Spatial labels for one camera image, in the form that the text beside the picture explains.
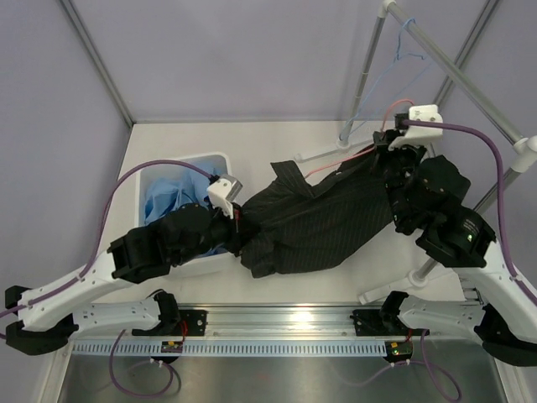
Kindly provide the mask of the black striped shirt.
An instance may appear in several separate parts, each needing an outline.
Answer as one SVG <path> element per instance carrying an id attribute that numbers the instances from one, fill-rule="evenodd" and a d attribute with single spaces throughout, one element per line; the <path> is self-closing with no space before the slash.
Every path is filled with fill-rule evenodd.
<path id="1" fill-rule="evenodd" d="M 252 277 L 332 269 L 392 220 L 384 183 L 372 175 L 373 154 L 348 160 L 318 184 L 293 161 L 275 162 L 272 183 L 242 206 L 258 232 L 242 247 Z"/>

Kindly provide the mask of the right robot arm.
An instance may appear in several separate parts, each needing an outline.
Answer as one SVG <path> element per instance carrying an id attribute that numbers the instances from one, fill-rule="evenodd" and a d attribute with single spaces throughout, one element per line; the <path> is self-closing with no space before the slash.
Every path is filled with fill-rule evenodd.
<path id="1" fill-rule="evenodd" d="M 379 311 L 384 330 L 426 329 L 467 338 L 516 367 L 536 365 L 536 306 L 529 285 L 508 272 L 493 229 L 462 201 L 470 181 L 445 157 L 426 159 L 425 147 L 399 144 L 398 130 L 374 132 L 373 173 L 385 186 L 397 233 L 419 230 L 416 245 L 470 280 L 482 305 L 427 301 L 392 290 Z"/>

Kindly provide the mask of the blue shirt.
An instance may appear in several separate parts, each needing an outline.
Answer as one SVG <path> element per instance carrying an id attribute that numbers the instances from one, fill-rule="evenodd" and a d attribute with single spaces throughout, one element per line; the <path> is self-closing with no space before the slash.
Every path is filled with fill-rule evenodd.
<path id="1" fill-rule="evenodd" d="M 206 201 L 209 179 L 182 165 L 152 165 L 139 171 L 138 224 L 147 226 L 186 204 L 211 212 Z"/>

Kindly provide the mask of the blue wire hanger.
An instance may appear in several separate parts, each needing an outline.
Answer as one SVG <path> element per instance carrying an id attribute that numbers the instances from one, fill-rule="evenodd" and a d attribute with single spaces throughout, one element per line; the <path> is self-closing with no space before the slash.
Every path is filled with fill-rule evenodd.
<path id="1" fill-rule="evenodd" d="M 345 122 L 343 129 L 338 134 L 337 141 L 341 146 L 349 143 L 350 136 L 364 126 L 365 123 L 378 121 L 381 118 L 381 115 L 388 111 L 388 105 L 391 102 L 395 102 L 401 95 L 403 95 L 432 66 L 432 61 L 429 56 L 422 52 L 407 51 L 404 48 L 404 31 L 408 31 L 408 27 L 411 24 L 416 24 L 415 18 L 408 18 L 399 29 L 392 61 L 374 80 L 364 99 L 358 105 L 356 112 Z M 412 60 L 418 65 L 422 65 L 423 68 L 415 76 L 409 79 L 404 86 L 400 85 L 399 89 L 393 95 L 387 97 L 383 101 L 383 104 L 373 107 L 371 99 L 379 97 L 379 90 L 387 86 L 386 82 L 388 81 L 388 78 L 394 78 L 396 70 L 398 70 L 401 65 L 409 64 Z"/>

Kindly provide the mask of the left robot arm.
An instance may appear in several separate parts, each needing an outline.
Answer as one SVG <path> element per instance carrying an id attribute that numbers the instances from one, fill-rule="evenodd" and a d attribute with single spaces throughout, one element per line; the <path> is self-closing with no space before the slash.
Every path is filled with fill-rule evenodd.
<path id="1" fill-rule="evenodd" d="M 219 208 L 186 204 L 134 228 L 113 241 L 88 267 L 35 289 L 12 286 L 5 292 L 6 312 L 17 320 L 1 336 L 19 352 L 54 352 L 86 335 L 131 330 L 136 336 L 161 336 L 180 325 L 175 296 L 160 290 L 141 301 L 100 303 L 117 290 L 164 277 L 177 266 L 215 249 L 237 255 L 259 231 L 239 206 L 227 217 Z"/>

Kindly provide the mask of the pink wire hanger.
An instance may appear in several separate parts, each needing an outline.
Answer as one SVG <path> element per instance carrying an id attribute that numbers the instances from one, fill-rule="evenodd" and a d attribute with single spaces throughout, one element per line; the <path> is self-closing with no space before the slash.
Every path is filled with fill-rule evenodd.
<path id="1" fill-rule="evenodd" d="M 385 127 L 386 127 L 386 123 L 388 121 L 388 116 L 394 111 L 394 109 L 398 106 L 398 105 L 402 105 L 402 104 L 409 104 L 410 106 L 414 106 L 415 103 L 412 99 L 410 98 L 402 98 L 402 99 L 399 99 L 397 101 L 395 101 L 394 103 L 392 103 L 386 110 L 385 114 L 383 115 L 383 121 L 382 121 L 382 125 L 380 127 L 380 132 L 381 133 L 384 133 L 385 132 Z M 321 172 L 323 170 L 327 170 L 327 169 L 330 169 L 332 167 L 335 167 L 337 165 L 340 165 L 342 164 L 343 162 L 347 162 L 349 160 L 353 160 L 353 159 L 356 159 L 360 156 L 363 156 L 367 153 L 370 153 L 373 151 L 373 141 L 372 140 L 369 140 L 368 142 L 361 142 L 359 143 L 359 145 L 363 145 L 363 148 L 358 150 L 355 154 L 350 154 L 348 156 L 346 156 L 345 158 L 341 158 L 339 160 L 336 160 L 334 162 L 331 162 L 330 164 L 327 164 L 327 165 L 323 165 L 321 167 L 318 167 L 318 168 L 315 168 L 313 170 L 311 170 L 310 172 L 308 172 L 307 174 L 304 175 L 304 178 L 305 179 L 308 179 L 310 178 L 312 175 L 318 173 L 318 172 Z"/>

